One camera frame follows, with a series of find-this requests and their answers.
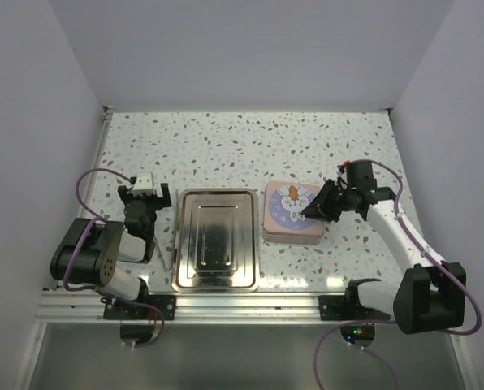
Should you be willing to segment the pink cookie tin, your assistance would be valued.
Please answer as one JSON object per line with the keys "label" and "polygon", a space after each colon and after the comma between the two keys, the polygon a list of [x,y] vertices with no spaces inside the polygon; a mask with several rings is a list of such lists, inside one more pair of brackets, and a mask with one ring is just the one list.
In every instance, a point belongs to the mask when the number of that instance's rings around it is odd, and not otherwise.
{"label": "pink cookie tin", "polygon": [[300,234],[300,231],[268,232],[264,230],[262,235],[265,241],[288,245],[318,245],[323,237],[322,232],[320,234]]}

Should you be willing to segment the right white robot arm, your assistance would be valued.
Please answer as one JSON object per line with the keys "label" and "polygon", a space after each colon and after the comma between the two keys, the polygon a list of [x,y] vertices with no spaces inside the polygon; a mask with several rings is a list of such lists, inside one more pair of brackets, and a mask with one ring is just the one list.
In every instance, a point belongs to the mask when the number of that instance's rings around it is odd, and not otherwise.
{"label": "right white robot arm", "polygon": [[397,284],[377,278],[351,280],[344,309],[354,319],[371,310],[389,315],[405,334],[449,331],[465,319],[465,269],[433,250],[401,210],[401,191],[378,185],[376,162],[362,159],[338,167],[337,180],[328,180],[303,209],[308,219],[339,221],[344,212],[361,216],[382,238],[403,274]]}

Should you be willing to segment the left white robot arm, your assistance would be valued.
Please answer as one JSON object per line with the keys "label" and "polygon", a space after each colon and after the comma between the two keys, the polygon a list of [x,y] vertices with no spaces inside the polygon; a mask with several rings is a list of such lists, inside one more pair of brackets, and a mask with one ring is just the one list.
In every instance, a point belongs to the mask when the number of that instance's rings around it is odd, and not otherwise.
{"label": "left white robot arm", "polygon": [[140,261],[151,261],[158,247],[155,237],[157,213],[171,206],[167,183],[161,194],[134,184],[120,186],[124,220],[106,221],[100,217],[76,218],[58,245],[51,262],[50,274],[71,292],[94,290],[122,299],[122,308],[133,319],[142,319],[151,308],[146,282],[118,266],[122,238],[125,234],[141,242]]}

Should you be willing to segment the square tin lid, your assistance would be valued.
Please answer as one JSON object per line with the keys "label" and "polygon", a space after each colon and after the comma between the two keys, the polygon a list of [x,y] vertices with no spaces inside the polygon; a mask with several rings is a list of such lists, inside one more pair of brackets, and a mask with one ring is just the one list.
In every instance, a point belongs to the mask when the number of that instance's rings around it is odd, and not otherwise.
{"label": "square tin lid", "polygon": [[263,229],[268,232],[324,233],[323,221],[307,219],[302,214],[320,189],[312,184],[269,181],[265,188]]}

